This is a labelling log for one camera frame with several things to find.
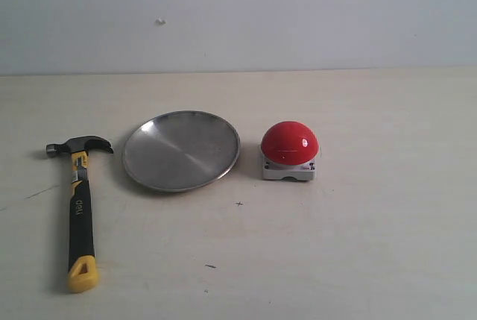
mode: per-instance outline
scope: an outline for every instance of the black rubber grip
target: black rubber grip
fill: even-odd
[[[81,181],[69,202],[69,265],[84,255],[95,256],[92,239],[92,211],[89,181]]]

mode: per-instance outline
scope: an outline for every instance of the scratch mark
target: scratch mark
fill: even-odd
[[[34,193],[33,195],[29,195],[28,197],[23,198],[23,201],[24,201],[25,199],[30,199],[30,198],[33,198],[33,197],[37,197],[38,195],[41,195],[41,194],[44,193],[44,192],[47,192],[47,191],[49,191],[49,190],[51,190],[51,189],[53,189],[53,188],[58,188],[58,187],[59,187],[59,186],[58,186],[57,184],[55,184],[54,186],[51,186],[50,188],[44,189],[43,191],[39,191],[39,192],[37,192],[37,193]]]

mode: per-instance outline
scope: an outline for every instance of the hammer head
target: hammer head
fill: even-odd
[[[74,154],[75,152],[80,151],[85,151],[88,153],[88,151],[92,149],[100,149],[111,154],[113,152],[111,144],[105,139],[97,136],[82,136],[69,139],[65,143],[61,144],[49,144],[46,146],[46,154],[49,157],[56,157],[62,153]]]

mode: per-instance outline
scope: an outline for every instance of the yellow handle end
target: yellow handle end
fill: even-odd
[[[94,288],[98,281],[95,258],[91,255],[77,258],[68,273],[68,288],[72,292],[85,292]]]

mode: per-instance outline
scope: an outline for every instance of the hammer handle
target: hammer handle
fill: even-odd
[[[87,169],[87,153],[81,151],[72,154],[68,272],[68,288],[72,292],[84,292],[91,289],[99,279],[92,237],[91,192]]]

